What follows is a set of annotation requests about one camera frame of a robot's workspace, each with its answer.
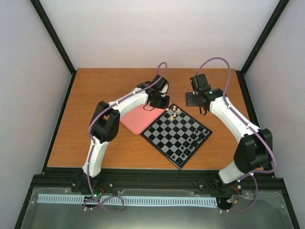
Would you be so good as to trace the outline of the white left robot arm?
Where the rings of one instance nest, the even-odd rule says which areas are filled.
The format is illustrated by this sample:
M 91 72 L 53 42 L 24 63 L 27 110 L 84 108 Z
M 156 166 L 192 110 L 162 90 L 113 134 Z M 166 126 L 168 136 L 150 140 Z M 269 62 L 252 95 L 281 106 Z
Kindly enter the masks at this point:
M 82 167 L 87 175 L 82 181 L 82 186 L 87 191 L 94 192 L 98 189 L 99 180 L 96 176 L 101 171 L 102 160 L 109 143 L 118 134 L 120 119 L 140 105 L 149 104 L 154 109 L 167 108 L 170 103 L 168 90 L 169 83 L 157 83 L 154 86 L 141 83 L 116 101 L 98 103 L 88 130 L 91 139 L 90 149 Z

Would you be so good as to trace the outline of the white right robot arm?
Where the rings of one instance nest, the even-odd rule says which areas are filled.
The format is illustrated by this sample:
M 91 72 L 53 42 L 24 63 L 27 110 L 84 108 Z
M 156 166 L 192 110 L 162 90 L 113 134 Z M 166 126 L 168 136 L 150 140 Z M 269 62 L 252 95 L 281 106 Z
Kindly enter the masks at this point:
M 264 173 L 259 168 L 274 161 L 271 132 L 251 123 L 234 107 L 221 89 L 201 93 L 187 92 L 185 100 L 187 106 L 198 106 L 217 116 L 238 143 L 233 162 L 219 171 L 219 178 L 224 184 L 241 180 L 256 172 Z

